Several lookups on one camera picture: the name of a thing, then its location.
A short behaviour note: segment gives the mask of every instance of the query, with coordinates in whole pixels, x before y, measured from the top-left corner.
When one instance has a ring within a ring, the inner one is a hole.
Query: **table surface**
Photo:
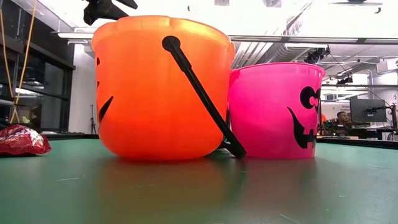
[[[0,160],[0,223],[398,223],[398,151],[318,144],[315,159],[122,160],[97,139]]]

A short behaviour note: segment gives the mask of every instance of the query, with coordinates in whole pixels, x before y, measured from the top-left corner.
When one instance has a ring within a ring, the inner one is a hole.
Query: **candy wrapper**
[[[50,150],[49,140],[33,129],[17,124],[0,130],[0,153],[44,154]]]

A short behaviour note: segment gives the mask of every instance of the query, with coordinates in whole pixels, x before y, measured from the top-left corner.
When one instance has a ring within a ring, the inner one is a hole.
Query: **orange jack-o'-lantern face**
[[[96,56],[99,136],[131,159],[205,156],[223,135],[162,40],[174,35],[224,116],[234,46],[204,24],[165,16],[127,17],[100,27]]]

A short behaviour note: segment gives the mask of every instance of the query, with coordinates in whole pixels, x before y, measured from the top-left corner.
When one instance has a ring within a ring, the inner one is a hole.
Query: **black handle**
[[[192,70],[192,65],[182,52],[180,40],[174,36],[167,36],[162,41],[163,48],[170,52],[176,61],[177,65],[180,67],[181,71],[187,76],[189,82],[191,83],[193,89],[196,91],[203,105],[209,112],[210,116],[213,118],[214,122],[217,124],[218,128],[224,134],[224,136],[231,143],[227,150],[232,153],[236,158],[241,159],[246,155],[241,143],[229,129],[228,125],[225,123],[223,117],[220,115],[216,106],[210,100],[205,89],[199,82],[198,77]]]

